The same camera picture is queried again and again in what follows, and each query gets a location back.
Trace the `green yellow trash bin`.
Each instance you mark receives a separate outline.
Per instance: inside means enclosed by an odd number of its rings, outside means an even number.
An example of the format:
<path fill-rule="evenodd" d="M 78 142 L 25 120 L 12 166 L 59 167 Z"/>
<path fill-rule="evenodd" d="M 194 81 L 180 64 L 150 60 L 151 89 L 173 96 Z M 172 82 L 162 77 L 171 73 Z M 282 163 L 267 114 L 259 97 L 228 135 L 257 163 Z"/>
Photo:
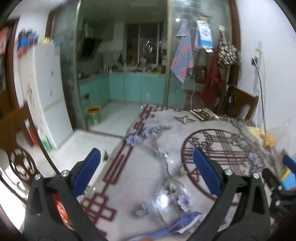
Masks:
<path fill-rule="evenodd" d="M 87 110 L 88 121 L 92 125 L 97 125 L 101 122 L 101 107 L 98 105 L 90 106 Z"/>

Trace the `teal kitchen cabinets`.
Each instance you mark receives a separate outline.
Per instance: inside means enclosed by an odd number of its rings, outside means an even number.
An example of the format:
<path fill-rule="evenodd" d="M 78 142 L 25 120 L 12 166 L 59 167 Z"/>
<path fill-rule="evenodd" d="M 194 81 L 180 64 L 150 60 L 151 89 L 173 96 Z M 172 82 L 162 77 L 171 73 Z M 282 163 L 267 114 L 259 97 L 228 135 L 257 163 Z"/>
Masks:
<path fill-rule="evenodd" d="M 145 73 L 99 74 L 79 81 L 84 112 L 112 101 L 163 104 L 165 75 Z"/>

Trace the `blue yellow plastic toy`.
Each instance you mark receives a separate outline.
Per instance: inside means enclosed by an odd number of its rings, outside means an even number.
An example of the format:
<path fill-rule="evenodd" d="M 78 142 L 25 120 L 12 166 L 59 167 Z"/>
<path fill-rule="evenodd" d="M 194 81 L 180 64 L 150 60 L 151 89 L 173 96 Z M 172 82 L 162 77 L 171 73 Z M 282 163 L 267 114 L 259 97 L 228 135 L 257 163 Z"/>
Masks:
<path fill-rule="evenodd" d="M 281 183 L 285 190 L 291 190 L 296 187 L 295 174 L 288 169 L 281 178 Z"/>

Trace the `clear bag of yellow snacks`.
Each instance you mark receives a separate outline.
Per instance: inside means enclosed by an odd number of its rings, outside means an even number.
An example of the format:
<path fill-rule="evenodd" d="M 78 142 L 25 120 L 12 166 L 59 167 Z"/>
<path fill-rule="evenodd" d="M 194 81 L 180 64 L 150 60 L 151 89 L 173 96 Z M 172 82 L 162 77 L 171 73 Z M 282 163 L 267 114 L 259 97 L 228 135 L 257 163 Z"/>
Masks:
<path fill-rule="evenodd" d="M 274 148 L 281 151 L 288 150 L 290 147 L 292 133 L 289 118 L 274 128 L 265 130 L 263 126 L 247 126 L 247 130 L 264 148 Z"/>

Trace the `brown packet on table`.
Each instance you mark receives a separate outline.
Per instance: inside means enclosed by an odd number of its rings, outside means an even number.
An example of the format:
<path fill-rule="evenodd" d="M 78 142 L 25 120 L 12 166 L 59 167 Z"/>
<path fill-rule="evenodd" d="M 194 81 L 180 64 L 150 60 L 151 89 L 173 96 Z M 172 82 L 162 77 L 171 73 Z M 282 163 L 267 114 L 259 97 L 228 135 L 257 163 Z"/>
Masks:
<path fill-rule="evenodd" d="M 191 109 L 190 112 L 201 121 L 213 121 L 219 118 L 214 112 L 207 108 Z"/>

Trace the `red hanging garment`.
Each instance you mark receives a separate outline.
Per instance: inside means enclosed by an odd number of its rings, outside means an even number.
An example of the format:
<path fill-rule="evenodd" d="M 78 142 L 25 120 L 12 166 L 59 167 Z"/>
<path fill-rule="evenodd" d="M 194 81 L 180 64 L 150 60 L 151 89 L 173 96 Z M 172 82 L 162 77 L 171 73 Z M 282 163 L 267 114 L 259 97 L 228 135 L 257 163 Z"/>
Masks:
<path fill-rule="evenodd" d="M 222 85 L 223 80 L 218 66 L 219 46 L 214 51 L 212 62 L 205 80 L 203 90 L 201 92 L 201 101 L 206 106 L 214 106 L 217 99 L 217 92 Z"/>

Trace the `dark wooden chair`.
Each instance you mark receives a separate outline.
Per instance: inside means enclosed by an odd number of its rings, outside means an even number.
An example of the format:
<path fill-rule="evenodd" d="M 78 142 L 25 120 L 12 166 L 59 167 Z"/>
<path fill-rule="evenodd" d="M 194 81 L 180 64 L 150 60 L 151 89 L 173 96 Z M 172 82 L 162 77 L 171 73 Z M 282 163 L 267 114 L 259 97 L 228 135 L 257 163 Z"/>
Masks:
<path fill-rule="evenodd" d="M 29 111 L 28 104 L 22 108 L 11 111 L 1 119 L 1 149 L 8 156 L 9 165 L 13 173 L 23 185 L 29 189 L 37 174 L 40 174 L 32 156 L 16 140 L 16 134 L 22 125 L 28 121 L 30 127 L 36 128 Z"/>

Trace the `white refrigerator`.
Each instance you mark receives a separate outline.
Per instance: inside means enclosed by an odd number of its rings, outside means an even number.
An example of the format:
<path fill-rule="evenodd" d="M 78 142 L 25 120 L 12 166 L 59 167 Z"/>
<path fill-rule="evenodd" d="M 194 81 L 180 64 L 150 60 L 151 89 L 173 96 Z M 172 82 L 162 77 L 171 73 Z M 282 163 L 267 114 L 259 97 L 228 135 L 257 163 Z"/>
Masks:
<path fill-rule="evenodd" d="M 33 122 L 54 149 L 73 132 L 67 111 L 60 65 L 60 47 L 41 44 L 20 58 L 23 98 Z"/>

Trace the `leopard print bag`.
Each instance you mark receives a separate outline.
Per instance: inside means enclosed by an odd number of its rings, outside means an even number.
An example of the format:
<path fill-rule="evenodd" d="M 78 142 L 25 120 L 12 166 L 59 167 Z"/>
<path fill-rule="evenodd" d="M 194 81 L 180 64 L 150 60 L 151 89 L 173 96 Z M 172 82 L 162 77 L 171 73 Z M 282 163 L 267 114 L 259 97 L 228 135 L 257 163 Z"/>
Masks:
<path fill-rule="evenodd" d="M 218 43 L 218 66 L 221 68 L 232 66 L 240 60 L 240 51 L 225 39 Z"/>

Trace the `black range hood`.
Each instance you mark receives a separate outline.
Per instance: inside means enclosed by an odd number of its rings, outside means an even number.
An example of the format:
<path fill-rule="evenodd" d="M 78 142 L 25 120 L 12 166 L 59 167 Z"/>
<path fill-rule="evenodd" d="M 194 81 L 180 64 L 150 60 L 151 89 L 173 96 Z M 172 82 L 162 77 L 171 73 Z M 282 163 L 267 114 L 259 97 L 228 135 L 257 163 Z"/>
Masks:
<path fill-rule="evenodd" d="M 94 58 L 101 42 L 102 42 L 102 39 L 85 38 L 82 44 L 80 58 L 81 59 Z"/>

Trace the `blue white hanging bag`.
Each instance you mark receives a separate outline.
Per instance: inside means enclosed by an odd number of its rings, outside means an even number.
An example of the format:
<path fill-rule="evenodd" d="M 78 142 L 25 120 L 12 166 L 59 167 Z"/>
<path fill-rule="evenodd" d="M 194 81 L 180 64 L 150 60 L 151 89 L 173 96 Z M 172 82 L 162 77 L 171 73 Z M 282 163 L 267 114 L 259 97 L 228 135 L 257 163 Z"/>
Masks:
<path fill-rule="evenodd" d="M 207 21 L 197 21 L 195 48 L 203 48 L 207 53 L 213 52 L 212 32 Z"/>

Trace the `plaid hanging cloth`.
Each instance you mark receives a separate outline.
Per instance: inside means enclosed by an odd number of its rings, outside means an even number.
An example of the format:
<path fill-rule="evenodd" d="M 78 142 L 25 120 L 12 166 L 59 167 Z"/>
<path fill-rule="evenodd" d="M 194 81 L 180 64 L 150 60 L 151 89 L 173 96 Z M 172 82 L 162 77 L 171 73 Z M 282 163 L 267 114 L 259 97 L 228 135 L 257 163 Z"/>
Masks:
<path fill-rule="evenodd" d="M 176 39 L 179 45 L 171 63 L 171 71 L 181 83 L 185 83 L 187 76 L 192 75 L 192 68 L 194 67 L 191 33 L 186 20 L 183 21 Z"/>

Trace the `wooden chair by wall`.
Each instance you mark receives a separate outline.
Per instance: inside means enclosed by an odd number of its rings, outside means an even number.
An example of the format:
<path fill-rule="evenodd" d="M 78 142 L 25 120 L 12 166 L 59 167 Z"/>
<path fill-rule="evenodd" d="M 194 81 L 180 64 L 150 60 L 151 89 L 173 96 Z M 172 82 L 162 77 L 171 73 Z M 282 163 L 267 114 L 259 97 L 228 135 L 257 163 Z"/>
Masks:
<path fill-rule="evenodd" d="M 233 85 L 229 85 L 226 94 L 225 114 L 238 118 L 245 106 L 249 106 L 244 120 L 250 120 L 259 101 L 259 96 L 252 96 Z"/>

